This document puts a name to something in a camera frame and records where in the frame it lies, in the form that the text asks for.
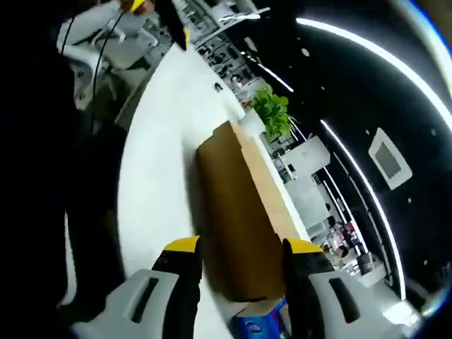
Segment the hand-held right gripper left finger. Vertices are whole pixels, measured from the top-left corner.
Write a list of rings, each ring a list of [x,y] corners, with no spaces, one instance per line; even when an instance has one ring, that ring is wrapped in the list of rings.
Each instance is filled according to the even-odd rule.
[[[102,312],[71,332],[76,338],[192,338],[201,278],[201,238],[174,240],[152,268],[134,273],[107,296]]]

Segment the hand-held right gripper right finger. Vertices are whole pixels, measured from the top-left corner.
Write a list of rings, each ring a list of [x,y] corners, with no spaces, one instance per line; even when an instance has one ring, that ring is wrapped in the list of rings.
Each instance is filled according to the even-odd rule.
[[[410,316],[390,314],[371,288],[335,270],[322,248],[285,238],[283,273],[293,338],[411,338]]]

